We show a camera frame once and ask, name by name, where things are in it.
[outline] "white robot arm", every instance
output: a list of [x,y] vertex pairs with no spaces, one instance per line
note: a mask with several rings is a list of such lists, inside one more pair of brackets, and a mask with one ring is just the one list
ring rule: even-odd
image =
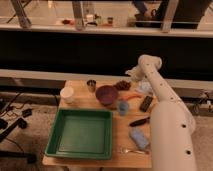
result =
[[159,57],[142,55],[138,65],[126,73],[133,81],[144,76],[159,103],[151,112],[151,149],[153,171],[196,171],[191,134],[195,120],[169,84],[159,74]]

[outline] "green plastic tray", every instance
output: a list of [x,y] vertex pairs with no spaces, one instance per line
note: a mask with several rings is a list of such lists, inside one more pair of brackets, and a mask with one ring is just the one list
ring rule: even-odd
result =
[[45,150],[46,156],[110,159],[112,112],[59,109]]

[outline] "blue cloth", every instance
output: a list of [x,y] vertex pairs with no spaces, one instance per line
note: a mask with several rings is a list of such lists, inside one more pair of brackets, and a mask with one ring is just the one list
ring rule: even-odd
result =
[[140,150],[144,150],[149,145],[149,141],[144,136],[143,132],[137,127],[130,131],[129,136]]

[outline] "blue cup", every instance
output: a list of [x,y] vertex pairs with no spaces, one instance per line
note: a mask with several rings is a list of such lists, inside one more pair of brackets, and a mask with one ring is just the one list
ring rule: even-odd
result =
[[129,103],[124,100],[118,101],[117,110],[121,116],[125,116],[127,112],[129,111]]

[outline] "wooden table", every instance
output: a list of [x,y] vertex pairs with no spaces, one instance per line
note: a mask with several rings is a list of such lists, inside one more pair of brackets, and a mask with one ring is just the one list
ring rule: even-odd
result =
[[[115,81],[97,81],[97,87],[102,85],[113,85]],[[95,93],[88,91],[85,81],[67,81],[65,86],[74,88],[74,102],[66,104],[63,100],[60,102],[60,108],[92,108],[92,109],[107,109],[101,105],[95,98]],[[129,91],[119,91],[119,97],[135,93],[136,84],[132,83]],[[113,111],[113,148],[112,158],[110,160],[77,160],[68,158],[47,157],[44,155],[44,165],[60,165],[60,166],[79,166],[79,167],[120,167],[120,168],[151,168],[151,154],[135,154],[119,153],[120,147],[137,149],[135,143],[129,137],[129,123],[138,119],[145,118],[149,115],[149,111],[155,103],[151,104],[148,112],[139,111],[139,106],[143,101],[144,95],[141,98],[133,98],[128,100],[130,109],[126,116],[120,116],[115,110],[115,106],[110,106]],[[150,126],[145,124],[140,126],[145,136],[150,138]]]

